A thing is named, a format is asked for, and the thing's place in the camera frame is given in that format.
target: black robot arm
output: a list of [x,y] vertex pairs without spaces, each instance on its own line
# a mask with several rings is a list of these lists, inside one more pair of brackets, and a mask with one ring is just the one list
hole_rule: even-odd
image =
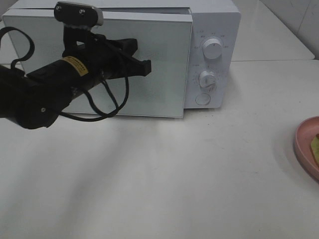
[[[136,39],[107,40],[104,35],[93,34],[91,27],[103,24],[102,12],[97,8],[58,2],[54,15],[64,23],[63,58],[25,77],[23,71],[15,68],[15,64],[32,56],[34,44],[23,33],[30,41],[28,54],[13,61],[11,69],[0,66],[0,118],[8,118],[24,128],[35,129],[51,126],[59,115],[80,121],[113,117],[128,100],[128,77],[147,76],[151,72],[151,61],[139,61],[132,57],[138,49]],[[11,30],[18,29],[1,29],[0,38]],[[123,77],[126,80],[126,96],[118,104],[106,80]],[[88,92],[100,83],[115,105],[116,109],[110,113],[99,110]],[[81,94],[86,95],[99,117],[86,119],[62,112]]]

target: microwave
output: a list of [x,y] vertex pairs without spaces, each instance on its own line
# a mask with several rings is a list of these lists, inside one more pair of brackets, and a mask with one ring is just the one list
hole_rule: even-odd
[[[183,117],[184,109],[219,108],[227,86],[227,74],[241,14],[231,0],[69,0],[103,11],[104,23],[92,29],[108,39],[135,38],[134,57],[151,60],[147,77],[130,78],[130,96],[120,115]],[[3,16],[5,26],[27,33],[35,53],[22,67],[26,73],[61,58],[63,24],[53,9],[57,0],[18,0]],[[9,34],[22,57],[28,42],[18,32]],[[115,97],[124,98],[124,79],[109,80]],[[90,93],[96,105],[111,111],[113,103],[103,86]],[[85,96],[65,109],[93,113]]]

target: white knob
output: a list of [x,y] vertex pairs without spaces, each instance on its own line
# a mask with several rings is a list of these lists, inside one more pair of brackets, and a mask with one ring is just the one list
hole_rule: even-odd
[[218,38],[208,39],[203,44],[204,56],[209,60],[218,58],[222,54],[222,49],[223,49],[223,43]]
[[216,85],[216,76],[212,71],[203,71],[200,73],[198,81],[199,86],[202,88],[210,88]]

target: white table surface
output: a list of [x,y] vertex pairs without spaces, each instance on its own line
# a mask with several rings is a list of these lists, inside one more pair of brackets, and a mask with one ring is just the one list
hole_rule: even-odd
[[[314,55],[259,0],[234,0],[242,13],[233,61],[311,60]],[[2,40],[0,64],[16,58],[8,37]]]
[[318,61],[233,62],[218,110],[184,119],[0,119],[2,239],[317,239],[319,184],[293,152]]

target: yellow label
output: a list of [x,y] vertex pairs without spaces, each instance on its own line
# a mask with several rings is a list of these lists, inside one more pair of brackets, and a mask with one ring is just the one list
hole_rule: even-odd
[[67,56],[62,58],[63,61],[66,61],[74,67],[74,69],[79,73],[80,76],[84,76],[89,73],[86,66],[77,58],[73,56]]

